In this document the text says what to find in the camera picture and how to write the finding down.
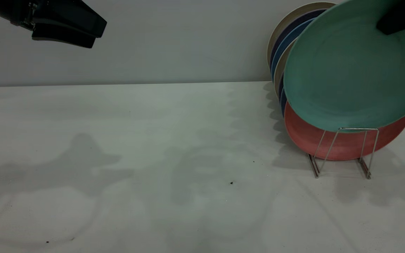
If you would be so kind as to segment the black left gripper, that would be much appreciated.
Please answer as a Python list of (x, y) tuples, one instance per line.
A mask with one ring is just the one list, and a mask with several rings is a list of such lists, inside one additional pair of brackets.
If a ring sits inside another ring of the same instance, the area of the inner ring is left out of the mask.
[(107, 21), (82, 0), (0, 0), (0, 17), (14, 26), (34, 29), (33, 40), (83, 48), (92, 48), (107, 25)]

